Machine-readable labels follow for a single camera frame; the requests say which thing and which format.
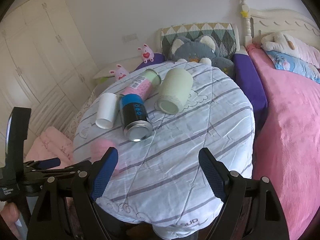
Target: paper cup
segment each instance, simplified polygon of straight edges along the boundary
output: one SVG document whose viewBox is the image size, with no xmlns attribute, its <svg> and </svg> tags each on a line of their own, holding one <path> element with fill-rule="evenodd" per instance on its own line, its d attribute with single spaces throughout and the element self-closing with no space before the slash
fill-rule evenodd
<svg viewBox="0 0 320 240">
<path fill-rule="evenodd" d="M 102 129 L 111 129 L 119 111 L 118 96 L 104 93 L 100 96 L 96 125 Z"/>
</svg>

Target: blue gripper pad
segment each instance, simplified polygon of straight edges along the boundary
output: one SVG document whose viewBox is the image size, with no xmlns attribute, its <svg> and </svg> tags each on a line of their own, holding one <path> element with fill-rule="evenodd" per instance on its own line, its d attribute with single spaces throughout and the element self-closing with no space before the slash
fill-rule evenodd
<svg viewBox="0 0 320 240">
<path fill-rule="evenodd" d="M 199 151 L 199 164 L 200 167 L 217 198 L 225 202 L 227 194 L 225 192 L 225 186 L 229 184 L 228 169 L 223 163 L 218 162 L 208 148 L 202 148 Z"/>
<path fill-rule="evenodd" d="M 91 189 L 90 198 L 93 201 L 102 196 L 117 163 L 118 151 L 110 147 L 100 161 L 92 164 L 88 182 Z"/>
<path fill-rule="evenodd" d="M 48 170 L 54 167 L 58 167 L 61 164 L 61 160 L 59 158 L 53 158 L 48 160 L 43 160 L 38 163 L 37 168 L 41 170 Z"/>
</svg>

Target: red heart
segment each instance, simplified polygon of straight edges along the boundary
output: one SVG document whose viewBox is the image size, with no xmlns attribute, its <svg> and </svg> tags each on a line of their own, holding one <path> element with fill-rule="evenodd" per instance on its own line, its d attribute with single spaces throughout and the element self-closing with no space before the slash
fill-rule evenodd
<svg viewBox="0 0 320 240">
<path fill-rule="evenodd" d="M 145 57 L 145 58 L 149 58 L 149 57 L 150 57 L 150 53 L 149 53 L 149 52 L 147 52 L 147 53 L 143 53 L 143 57 Z"/>
</svg>

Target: gray stuffed bear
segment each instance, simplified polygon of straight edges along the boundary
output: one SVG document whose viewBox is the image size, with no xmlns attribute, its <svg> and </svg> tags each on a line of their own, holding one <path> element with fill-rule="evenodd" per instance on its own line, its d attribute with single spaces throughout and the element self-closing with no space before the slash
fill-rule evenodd
<svg viewBox="0 0 320 240">
<path fill-rule="evenodd" d="M 174 62 L 194 61 L 211 65 L 219 68 L 231 78 L 235 75 L 233 62 L 220 56 L 219 47 L 210 35 L 202 35 L 195 41 L 178 36 L 173 41 L 168 58 Z"/>
</svg>

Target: barcode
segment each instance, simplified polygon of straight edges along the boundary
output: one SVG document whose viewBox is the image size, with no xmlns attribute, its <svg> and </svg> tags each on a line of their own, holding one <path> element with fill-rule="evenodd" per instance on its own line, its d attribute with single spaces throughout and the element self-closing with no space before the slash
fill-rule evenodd
<svg viewBox="0 0 320 240">
<path fill-rule="evenodd" d="M 133 89 L 137 89 L 138 86 L 146 79 L 146 77 L 144 76 L 138 76 L 133 82 L 132 84 L 129 86 Z"/>
</svg>

